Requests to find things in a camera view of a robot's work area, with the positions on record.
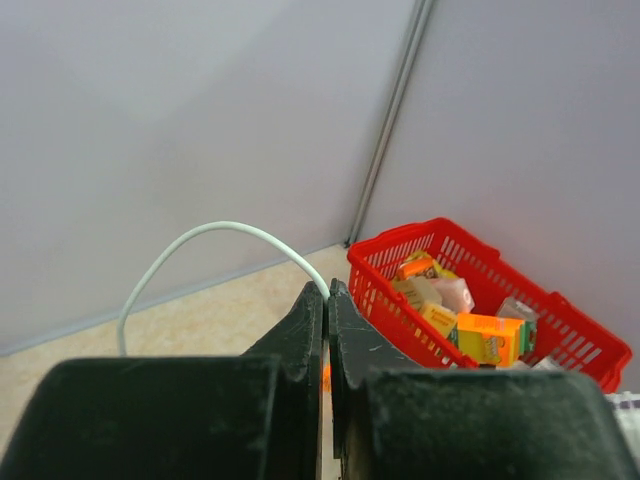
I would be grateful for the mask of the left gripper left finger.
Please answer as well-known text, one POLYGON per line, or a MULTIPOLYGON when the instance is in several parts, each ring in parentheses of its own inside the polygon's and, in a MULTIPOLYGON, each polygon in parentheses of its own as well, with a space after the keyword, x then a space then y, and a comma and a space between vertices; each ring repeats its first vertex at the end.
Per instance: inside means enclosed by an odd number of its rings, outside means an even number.
POLYGON ((324 301, 304 286, 238 356, 80 358, 41 380, 5 479, 316 479, 324 301))

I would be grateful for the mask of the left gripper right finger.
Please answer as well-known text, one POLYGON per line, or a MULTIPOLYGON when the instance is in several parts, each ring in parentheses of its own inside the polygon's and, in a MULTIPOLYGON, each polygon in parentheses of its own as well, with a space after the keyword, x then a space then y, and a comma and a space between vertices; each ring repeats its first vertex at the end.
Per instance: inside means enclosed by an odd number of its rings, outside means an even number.
POLYGON ((333 280, 333 453, 346 479, 635 479, 613 408, 566 371, 428 369, 333 280))

